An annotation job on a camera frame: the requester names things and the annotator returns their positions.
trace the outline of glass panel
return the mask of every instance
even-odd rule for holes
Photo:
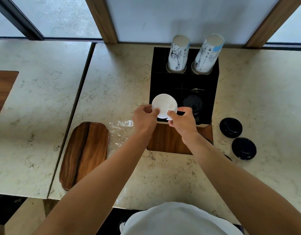
[[[3,14],[0,13],[0,37],[25,37]]]
[[[45,37],[101,38],[85,0],[12,0]]]
[[[268,42],[301,43],[301,6],[274,33]]]

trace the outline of blue label on cup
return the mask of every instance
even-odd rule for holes
[[[221,50],[223,45],[219,45],[213,48],[213,52]]]

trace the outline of white shirt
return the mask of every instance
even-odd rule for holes
[[[120,226],[120,231],[122,235],[242,235],[242,232],[227,220],[215,217],[193,205],[179,202],[166,202],[137,212]]]

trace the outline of person's left hand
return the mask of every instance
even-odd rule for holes
[[[137,133],[148,134],[151,136],[156,127],[159,112],[159,108],[152,111],[151,105],[140,105],[134,111],[133,115],[135,131]]]

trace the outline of white cup lid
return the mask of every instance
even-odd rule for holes
[[[151,103],[152,109],[160,108],[160,113],[158,115],[158,118],[160,119],[167,119],[172,120],[168,115],[167,112],[169,110],[173,110],[177,112],[178,104],[176,100],[168,94],[159,94],[157,95],[152,103]]]

